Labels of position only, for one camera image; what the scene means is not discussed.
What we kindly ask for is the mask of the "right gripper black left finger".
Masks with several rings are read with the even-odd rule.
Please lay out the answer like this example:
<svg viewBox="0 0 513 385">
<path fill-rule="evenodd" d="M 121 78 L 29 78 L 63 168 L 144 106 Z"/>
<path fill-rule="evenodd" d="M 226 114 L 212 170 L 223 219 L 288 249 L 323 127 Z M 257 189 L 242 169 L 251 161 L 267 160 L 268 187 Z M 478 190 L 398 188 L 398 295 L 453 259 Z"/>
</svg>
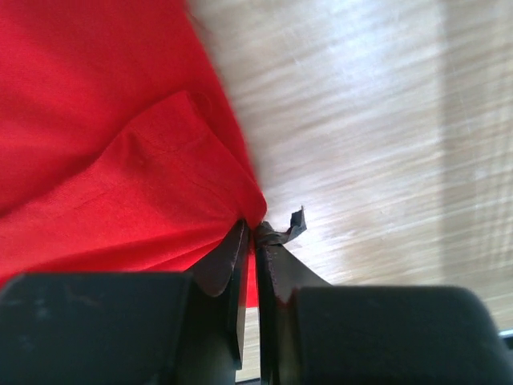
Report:
<svg viewBox="0 0 513 385">
<path fill-rule="evenodd" d="M 22 274 L 1 291 L 4 384 L 233 384 L 250 230 L 183 273 Z"/>
</svg>

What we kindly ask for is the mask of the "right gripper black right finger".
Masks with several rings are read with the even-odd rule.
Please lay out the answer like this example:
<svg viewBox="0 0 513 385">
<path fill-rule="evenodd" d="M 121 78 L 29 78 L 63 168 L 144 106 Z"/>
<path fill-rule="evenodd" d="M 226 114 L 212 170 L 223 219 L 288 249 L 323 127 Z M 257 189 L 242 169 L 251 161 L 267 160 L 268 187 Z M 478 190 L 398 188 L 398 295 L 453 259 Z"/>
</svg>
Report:
<svg viewBox="0 0 513 385">
<path fill-rule="evenodd" d="M 291 254 L 302 211 L 255 230 L 264 384 L 509 384 L 512 338 L 458 286 L 335 286 Z"/>
</svg>

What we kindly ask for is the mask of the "red t shirt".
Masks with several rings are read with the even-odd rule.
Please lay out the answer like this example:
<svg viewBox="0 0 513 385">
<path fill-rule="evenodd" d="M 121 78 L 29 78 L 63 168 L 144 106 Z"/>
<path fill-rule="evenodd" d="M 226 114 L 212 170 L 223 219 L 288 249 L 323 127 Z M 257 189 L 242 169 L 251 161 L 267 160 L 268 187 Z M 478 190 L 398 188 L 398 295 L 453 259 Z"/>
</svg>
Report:
<svg viewBox="0 0 513 385">
<path fill-rule="evenodd" d="M 265 212 L 185 2 L 2 2 L 3 281 L 185 270 Z"/>
</svg>

